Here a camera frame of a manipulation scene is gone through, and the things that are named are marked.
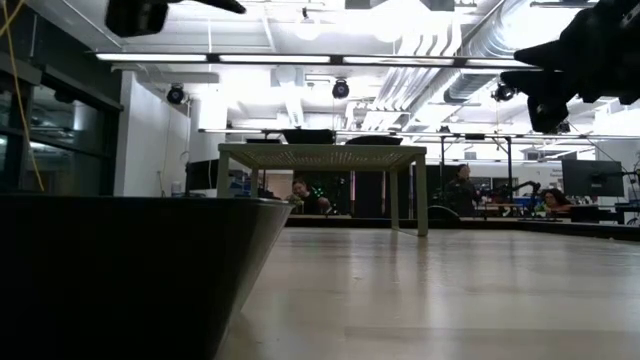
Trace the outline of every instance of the table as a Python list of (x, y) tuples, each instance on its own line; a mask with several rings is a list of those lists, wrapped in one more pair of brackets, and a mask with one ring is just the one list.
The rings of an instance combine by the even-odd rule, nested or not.
[(398, 145), (220, 144), (218, 197), (229, 197), (229, 159), (251, 169), (251, 197), (258, 197), (260, 170), (387, 171), (391, 184), (391, 226), (400, 228), (398, 171), (416, 163), (418, 236), (426, 236), (427, 149)]

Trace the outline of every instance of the person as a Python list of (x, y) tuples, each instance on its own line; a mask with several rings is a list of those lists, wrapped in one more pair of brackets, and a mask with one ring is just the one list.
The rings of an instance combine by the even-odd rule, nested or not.
[(291, 190), (293, 195), (302, 203), (302, 213), (305, 215), (321, 215), (331, 208), (329, 200), (309, 191), (309, 187), (302, 179), (293, 180)]
[(558, 189), (543, 191), (542, 199), (547, 212), (568, 213), (571, 210), (571, 201)]
[(475, 214), (474, 201), (479, 201), (475, 186), (469, 180), (471, 168), (469, 165), (458, 165), (455, 179), (451, 180), (445, 187), (445, 195), (451, 210), (460, 216), (473, 216)]

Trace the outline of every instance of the monitor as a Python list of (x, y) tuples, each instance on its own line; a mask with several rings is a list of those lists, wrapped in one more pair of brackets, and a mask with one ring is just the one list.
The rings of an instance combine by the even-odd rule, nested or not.
[(564, 193), (569, 196), (624, 196), (618, 161), (562, 160)]

